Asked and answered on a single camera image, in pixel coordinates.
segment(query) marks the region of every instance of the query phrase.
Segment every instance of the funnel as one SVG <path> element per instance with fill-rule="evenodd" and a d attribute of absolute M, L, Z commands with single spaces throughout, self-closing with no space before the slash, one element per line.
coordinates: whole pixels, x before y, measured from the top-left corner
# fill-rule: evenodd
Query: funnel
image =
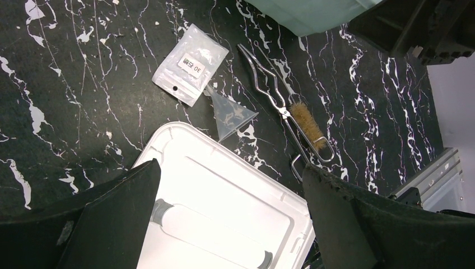
<path fill-rule="evenodd" d="M 216 126 L 218 127 L 218 135 L 220 138 L 218 142 L 232 135 L 258 114 L 219 95 L 210 85 L 206 85 L 206 90 L 211 96 L 211 99 L 213 99 Z"/>

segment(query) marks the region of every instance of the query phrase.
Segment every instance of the white tray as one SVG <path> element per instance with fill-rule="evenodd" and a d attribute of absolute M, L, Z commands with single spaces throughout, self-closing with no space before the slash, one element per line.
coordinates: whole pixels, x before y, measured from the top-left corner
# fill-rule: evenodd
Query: white tray
<path fill-rule="evenodd" d="M 315 239 L 304 199 L 185 123 L 158 129 L 134 166 L 154 158 L 157 200 L 174 207 L 149 223 L 137 268 L 301 268 Z"/>

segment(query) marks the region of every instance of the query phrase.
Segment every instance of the marble surface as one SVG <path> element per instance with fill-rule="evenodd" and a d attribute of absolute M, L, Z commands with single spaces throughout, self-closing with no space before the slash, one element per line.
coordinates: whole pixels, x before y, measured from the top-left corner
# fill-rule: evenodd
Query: marble surface
<path fill-rule="evenodd" d="M 241 0 L 0 5 L 2 215 L 113 179 L 167 122 L 217 139 L 210 98 L 189 108 L 151 81 L 191 24 L 230 51 L 211 85 L 259 112 L 222 144 L 299 195 L 289 167 L 296 146 L 253 87 L 239 43 L 277 66 L 288 103 L 308 104 L 336 151 L 321 165 L 342 179 L 388 195 L 443 150 L 426 68 L 382 55 L 345 25 L 297 38 Z"/>

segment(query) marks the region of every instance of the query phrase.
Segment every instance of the brush bristles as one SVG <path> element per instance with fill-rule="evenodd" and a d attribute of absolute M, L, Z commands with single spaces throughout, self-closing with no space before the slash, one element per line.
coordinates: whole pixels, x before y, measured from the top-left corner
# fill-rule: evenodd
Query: brush bristles
<path fill-rule="evenodd" d="M 316 141 L 323 137 L 322 131 L 318 128 L 315 119 L 304 103 L 292 104 L 290 106 L 290 114 L 292 114 L 293 118 L 300 128 L 302 128 L 310 141 Z M 325 140 L 319 140 L 313 143 L 313 146 L 317 151 L 325 148 L 326 145 L 327 143 L 325 143 Z"/>

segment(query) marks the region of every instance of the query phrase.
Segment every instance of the plastic bag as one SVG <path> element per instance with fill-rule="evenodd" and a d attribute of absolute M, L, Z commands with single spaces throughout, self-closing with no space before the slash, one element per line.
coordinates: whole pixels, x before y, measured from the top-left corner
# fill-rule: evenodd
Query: plastic bag
<path fill-rule="evenodd" d="M 193 106 L 228 52 L 192 24 L 155 71 L 152 81 Z"/>

